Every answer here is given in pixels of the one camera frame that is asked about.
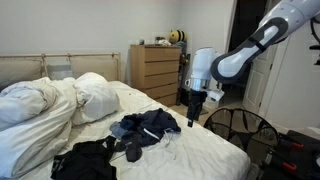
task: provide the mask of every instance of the white bed sheet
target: white bed sheet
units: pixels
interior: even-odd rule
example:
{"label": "white bed sheet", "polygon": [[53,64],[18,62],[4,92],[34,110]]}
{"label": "white bed sheet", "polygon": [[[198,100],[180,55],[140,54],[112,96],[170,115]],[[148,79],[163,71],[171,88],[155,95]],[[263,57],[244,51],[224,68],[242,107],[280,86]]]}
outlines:
{"label": "white bed sheet", "polygon": [[[127,162],[125,155],[121,156],[124,153],[115,153],[110,163],[117,168],[119,180],[245,179],[250,159],[241,149],[197,123],[189,128],[184,116],[138,90],[118,81],[110,84],[118,93],[121,109],[95,123],[73,127],[69,141],[60,154],[71,150],[75,143],[105,138],[111,134],[110,125],[114,121],[121,121],[125,115],[163,108],[176,119],[181,127],[181,134],[173,135],[166,148],[165,138],[156,145],[143,148],[141,159],[135,163]],[[50,179],[52,162],[52,159],[48,160],[21,179]]]}

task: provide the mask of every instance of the white pillow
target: white pillow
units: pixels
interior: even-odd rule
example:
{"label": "white pillow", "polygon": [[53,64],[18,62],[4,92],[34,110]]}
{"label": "white pillow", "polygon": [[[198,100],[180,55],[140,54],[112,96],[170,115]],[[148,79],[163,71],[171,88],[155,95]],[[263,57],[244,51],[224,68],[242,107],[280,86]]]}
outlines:
{"label": "white pillow", "polygon": [[119,108],[116,91],[99,74],[85,73],[76,80],[74,87],[82,116],[82,118],[75,116],[73,119],[75,125],[96,121]]}

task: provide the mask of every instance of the dresser drawer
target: dresser drawer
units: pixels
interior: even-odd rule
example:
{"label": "dresser drawer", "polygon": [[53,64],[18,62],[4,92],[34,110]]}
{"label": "dresser drawer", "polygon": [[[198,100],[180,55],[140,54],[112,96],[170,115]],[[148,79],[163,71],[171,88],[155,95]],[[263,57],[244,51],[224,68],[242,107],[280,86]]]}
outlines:
{"label": "dresser drawer", "polygon": [[156,87],[152,89],[147,89],[144,92],[151,98],[157,99],[163,96],[168,96],[170,94],[177,93],[178,84],[170,84],[166,86]]}
{"label": "dresser drawer", "polygon": [[145,64],[145,75],[156,75],[179,70],[179,61],[150,62]]}
{"label": "dresser drawer", "polygon": [[170,107],[170,106],[173,106],[176,104],[176,98],[177,98],[177,94],[171,94],[169,96],[165,96],[165,97],[155,99],[155,100],[165,106]]}
{"label": "dresser drawer", "polygon": [[145,48],[145,62],[179,60],[180,48]]}
{"label": "dresser drawer", "polygon": [[168,73],[154,76],[146,76],[144,81],[144,89],[169,85],[178,82],[178,73]]}

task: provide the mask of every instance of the yellow object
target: yellow object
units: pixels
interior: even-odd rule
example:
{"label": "yellow object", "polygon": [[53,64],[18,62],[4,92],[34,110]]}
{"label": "yellow object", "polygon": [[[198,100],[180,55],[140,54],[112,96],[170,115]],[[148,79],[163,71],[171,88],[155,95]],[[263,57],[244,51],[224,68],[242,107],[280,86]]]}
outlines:
{"label": "yellow object", "polygon": [[180,30],[171,31],[170,38],[169,38],[169,41],[171,43],[176,43],[179,41],[186,41],[186,40],[187,40],[187,35],[183,31],[180,31]]}

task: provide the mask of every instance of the clothes on bed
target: clothes on bed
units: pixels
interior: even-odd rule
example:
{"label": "clothes on bed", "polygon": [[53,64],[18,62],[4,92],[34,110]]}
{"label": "clothes on bed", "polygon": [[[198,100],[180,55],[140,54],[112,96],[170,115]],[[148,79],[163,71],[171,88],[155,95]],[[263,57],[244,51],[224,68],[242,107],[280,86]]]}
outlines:
{"label": "clothes on bed", "polygon": [[176,120],[163,109],[147,111],[143,114],[125,116],[120,126],[110,127],[113,135],[121,139],[118,147],[127,147],[126,157],[129,162],[135,162],[142,156],[141,147],[154,145],[159,142],[166,130],[180,132]]}
{"label": "clothes on bed", "polygon": [[109,161],[116,138],[77,143],[72,151],[54,157],[52,179],[116,180],[116,167]]}

